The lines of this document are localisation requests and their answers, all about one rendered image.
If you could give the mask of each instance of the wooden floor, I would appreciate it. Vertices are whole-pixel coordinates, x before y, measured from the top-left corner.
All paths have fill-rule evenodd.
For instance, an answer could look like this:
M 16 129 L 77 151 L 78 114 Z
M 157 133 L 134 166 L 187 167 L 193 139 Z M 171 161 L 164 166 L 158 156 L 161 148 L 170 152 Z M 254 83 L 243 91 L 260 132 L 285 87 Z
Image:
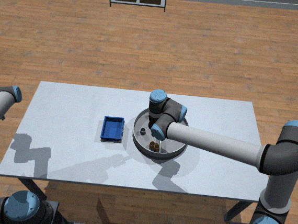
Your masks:
M 0 121 L 2 159 L 40 81 L 245 100 L 261 143 L 298 119 L 298 11 L 168 0 L 161 8 L 108 0 L 1 0 L 0 86 L 23 101 Z M 37 181 L 69 221 L 222 224 L 236 201 Z M 0 196 L 26 189 L 0 177 Z M 298 184 L 286 224 L 298 223 Z M 234 221 L 248 223 L 256 204 Z

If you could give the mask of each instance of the circular container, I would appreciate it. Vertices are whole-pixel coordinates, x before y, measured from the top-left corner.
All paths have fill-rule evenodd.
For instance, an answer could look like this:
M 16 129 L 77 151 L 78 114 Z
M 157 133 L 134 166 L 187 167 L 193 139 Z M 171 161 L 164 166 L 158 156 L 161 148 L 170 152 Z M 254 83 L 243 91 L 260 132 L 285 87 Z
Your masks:
M 142 111 L 135 119 L 132 138 L 137 149 L 146 157 L 157 160 L 170 160 L 180 155 L 186 148 L 186 144 L 170 139 L 159 141 L 151 135 L 149 124 L 149 109 Z M 186 119 L 180 124 L 188 126 Z M 142 135 L 141 129 L 145 129 L 145 135 Z M 150 142 L 158 144 L 159 152 L 155 152 L 150 147 Z

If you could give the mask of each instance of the small black object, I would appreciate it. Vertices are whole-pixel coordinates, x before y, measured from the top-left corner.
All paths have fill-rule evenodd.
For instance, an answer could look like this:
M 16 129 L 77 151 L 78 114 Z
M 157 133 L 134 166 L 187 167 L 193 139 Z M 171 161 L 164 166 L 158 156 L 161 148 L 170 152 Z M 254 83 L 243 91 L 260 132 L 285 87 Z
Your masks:
M 141 135 L 145 135 L 146 134 L 146 130 L 145 130 L 145 128 L 141 128 L 141 131 L 140 131 L 140 133 L 141 133 Z

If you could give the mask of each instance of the blue tray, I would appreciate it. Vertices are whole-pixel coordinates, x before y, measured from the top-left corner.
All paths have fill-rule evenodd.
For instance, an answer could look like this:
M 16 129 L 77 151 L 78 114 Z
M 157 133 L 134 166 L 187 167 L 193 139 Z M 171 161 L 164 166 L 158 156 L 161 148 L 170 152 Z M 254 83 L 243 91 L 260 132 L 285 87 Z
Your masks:
M 123 117 L 105 116 L 100 138 L 104 141 L 121 141 L 124 126 Z

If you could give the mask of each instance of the blue bin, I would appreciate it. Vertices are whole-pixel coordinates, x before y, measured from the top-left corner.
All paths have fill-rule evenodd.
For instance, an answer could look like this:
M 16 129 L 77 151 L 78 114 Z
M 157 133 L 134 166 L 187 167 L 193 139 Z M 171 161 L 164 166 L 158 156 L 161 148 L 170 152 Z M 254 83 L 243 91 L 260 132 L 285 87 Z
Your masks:
M 120 142 L 122 140 L 124 127 L 123 117 L 105 116 L 104 125 L 102 126 L 100 138 L 103 141 Z

